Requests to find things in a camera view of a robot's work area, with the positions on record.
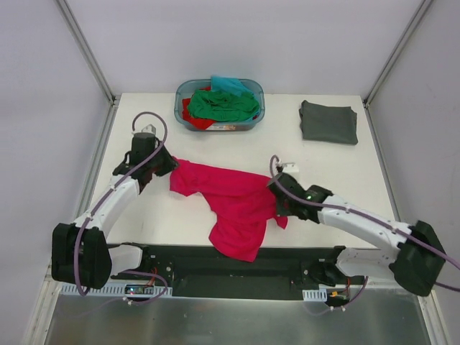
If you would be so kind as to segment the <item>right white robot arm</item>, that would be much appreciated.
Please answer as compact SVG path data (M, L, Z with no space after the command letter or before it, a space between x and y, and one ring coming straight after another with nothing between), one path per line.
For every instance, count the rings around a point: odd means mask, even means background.
M355 276L394 280L421 297L436 285L446 253L430 224L407 224L375 215L321 186L304 189L284 172L276 174L267 187L281 214L345 231L372 245L371 249L337 247L323 266L329 282L337 284Z

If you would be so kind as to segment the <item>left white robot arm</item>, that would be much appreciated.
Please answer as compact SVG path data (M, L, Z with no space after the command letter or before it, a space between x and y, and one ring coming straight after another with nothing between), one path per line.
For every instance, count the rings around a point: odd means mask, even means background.
M128 271L143 280L152 263L138 244L107 243L112 227L154 176L178 167L178 161L152 132L137 132L131 149L112 172L103 195L70 224L59 223L52 232L51 275L81 290L102 288L110 277Z

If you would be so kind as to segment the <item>magenta pink t shirt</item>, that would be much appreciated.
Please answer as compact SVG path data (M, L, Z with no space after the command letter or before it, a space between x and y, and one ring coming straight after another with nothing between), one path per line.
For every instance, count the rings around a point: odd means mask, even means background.
M170 190L183 196L200 193L216 214L209 240L217 251L243 262L255 261L271 219L281 229L288 218L277 213L276 200L267 187L269 178L179 160L170 175Z

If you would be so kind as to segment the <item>left aluminium frame post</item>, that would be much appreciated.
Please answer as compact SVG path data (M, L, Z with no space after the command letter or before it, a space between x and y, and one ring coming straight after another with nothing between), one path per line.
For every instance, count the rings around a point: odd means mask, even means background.
M113 105L116 103L116 95L109 85L104 72L99 65L96 56L94 55L86 36L78 23L76 16L73 13L69 3L66 0L54 0L53 1L64 19L70 34L72 35L83 59L86 62L91 74L93 75L98 87L101 89L102 94L109 104Z

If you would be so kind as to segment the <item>right aluminium frame post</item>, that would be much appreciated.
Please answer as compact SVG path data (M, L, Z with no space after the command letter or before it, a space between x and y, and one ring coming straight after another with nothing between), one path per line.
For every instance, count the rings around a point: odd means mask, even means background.
M398 62L400 56L403 54L405 48L408 46L411 38L421 25L421 22L424 20L425 16L435 3L434 0L422 0L419 5L416 7L415 12L411 16L409 22L405 26L402 34L400 35L399 39L397 40L395 46L393 47L390 55L385 61L381 71L379 72L377 79L372 84L369 92L363 99L363 104L366 109L369 108L370 104L373 102L375 97L377 96L379 90L383 86L384 82L389 77L392 69L395 67L396 63Z

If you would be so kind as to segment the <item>blue plastic laundry bin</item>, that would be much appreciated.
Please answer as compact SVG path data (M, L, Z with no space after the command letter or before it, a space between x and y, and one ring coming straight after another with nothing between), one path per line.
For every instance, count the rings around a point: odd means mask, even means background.
M240 79L253 94L235 96L213 92L211 78L188 80L175 94L174 115L178 122L193 131L246 131L261 122L265 115L264 91L258 82Z

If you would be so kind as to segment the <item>folded grey t shirt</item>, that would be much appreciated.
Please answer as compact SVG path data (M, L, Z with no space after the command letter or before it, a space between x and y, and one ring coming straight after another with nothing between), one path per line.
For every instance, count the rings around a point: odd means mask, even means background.
M304 140L357 145L357 113L350 106L324 106L304 100L299 108Z

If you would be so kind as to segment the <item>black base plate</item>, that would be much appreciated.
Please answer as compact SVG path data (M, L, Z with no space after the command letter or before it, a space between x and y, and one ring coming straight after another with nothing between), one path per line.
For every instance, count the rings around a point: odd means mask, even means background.
M243 262L214 247L128 246L141 249L141 262L133 275L122 271L113 279L138 283L153 272L155 282L171 287L175 297L301 300L304 290L347 281L333 264L341 247L261 248L255 261Z

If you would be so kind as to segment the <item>aluminium frame post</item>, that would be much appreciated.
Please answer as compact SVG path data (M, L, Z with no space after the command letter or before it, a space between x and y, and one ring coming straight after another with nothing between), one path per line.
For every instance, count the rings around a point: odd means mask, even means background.
M113 105L116 103L116 95L109 85L104 72L99 65L96 56L94 55L86 36L78 23L76 16L73 13L69 3L66 0L54 0L53 1L64 19L70 34L72 35L83 59L86 62L91 74L93 75L98 87L101 89L102 94L109 104Z
M409 22L405 26L402 34L400 35L399 39L397 40L395 46L393 47L390 55L385 61L381 71L379 72L377 79L372 84L369 92L363 99L363 104L366 109L369 108L370 104L373 102L375 97L377 96L379 90L383 86L384 82L389 77L392 69L395 67L396 63L398 62L400 56L403 54L405 48L408 46L411 38L421 25L421 22L424 20L425 16L435 3L434 0L422 0L419 5L416 7L415 12L411 16Z

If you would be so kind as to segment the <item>teal t shirt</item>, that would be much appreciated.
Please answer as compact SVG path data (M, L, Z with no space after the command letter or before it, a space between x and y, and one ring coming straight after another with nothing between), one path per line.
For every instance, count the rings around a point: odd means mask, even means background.
M242 96L244 93L253 94L238 78L226 78L217 75L211 76L211 90L213 92L226 92L235 96Z

